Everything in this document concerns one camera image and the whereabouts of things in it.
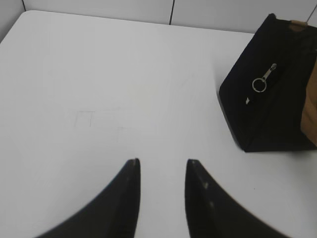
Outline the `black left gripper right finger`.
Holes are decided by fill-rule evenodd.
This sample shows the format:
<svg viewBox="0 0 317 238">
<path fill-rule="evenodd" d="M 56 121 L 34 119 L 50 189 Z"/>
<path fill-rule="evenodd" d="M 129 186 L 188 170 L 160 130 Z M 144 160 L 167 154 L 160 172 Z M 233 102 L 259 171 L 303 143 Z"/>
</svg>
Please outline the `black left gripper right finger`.
<svg viewBox="0 0 317 238">
<path fill-rule="evenodd" d="M 280 238 L 230 197 L 199 160 L 186 166 L 186 218 L 192 238 Z"/>
</svg>

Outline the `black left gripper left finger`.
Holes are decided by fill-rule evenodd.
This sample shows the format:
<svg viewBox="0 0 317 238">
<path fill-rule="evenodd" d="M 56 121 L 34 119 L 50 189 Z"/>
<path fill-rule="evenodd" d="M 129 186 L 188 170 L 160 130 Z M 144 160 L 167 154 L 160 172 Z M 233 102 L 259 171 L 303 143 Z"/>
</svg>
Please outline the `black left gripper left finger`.
<svg viewBox="0 0 317 238">
<path fill-rule="evenodd" d="M 130 159 L 91 202 L 39 237 L 133 238 L 140 199 L 140 161 L 137 158 Z"/>
</svg>

